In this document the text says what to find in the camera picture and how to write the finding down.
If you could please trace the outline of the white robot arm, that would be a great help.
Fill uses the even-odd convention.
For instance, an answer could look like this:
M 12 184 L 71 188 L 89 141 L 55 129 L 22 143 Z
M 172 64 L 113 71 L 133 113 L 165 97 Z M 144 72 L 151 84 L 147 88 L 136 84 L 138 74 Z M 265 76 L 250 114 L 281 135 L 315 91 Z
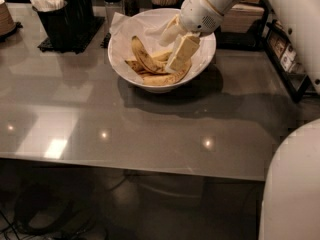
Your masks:
M 177 44 L 187 32 L 212 33 L 241 0 L 184 0 L 178 23 L 168 25 L 160 44 Z M 315 88 L 320 71 L 319 0 L 268 0 L 280 20 L 269 24 L 298 53 Z M 266 177 L 259 240 L 320 240 L 320 120 L 292 132 L 278 147 Z

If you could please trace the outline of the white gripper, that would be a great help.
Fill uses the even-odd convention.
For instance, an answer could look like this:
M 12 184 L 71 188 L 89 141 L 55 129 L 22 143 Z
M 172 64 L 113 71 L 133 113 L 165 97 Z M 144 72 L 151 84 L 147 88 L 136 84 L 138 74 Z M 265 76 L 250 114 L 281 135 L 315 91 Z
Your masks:
M 176 40 L 165 70 L 169 73 L 180 71 L 199 49 L 199 35 L 187 33 L 187 30 L 213 33 L 222 21 L 223 14 L 214 6 L 213 0 L 184 0 L 180 15 L 176 14 L 169 21 L 159 39 L 159 44 L 164 47 Z

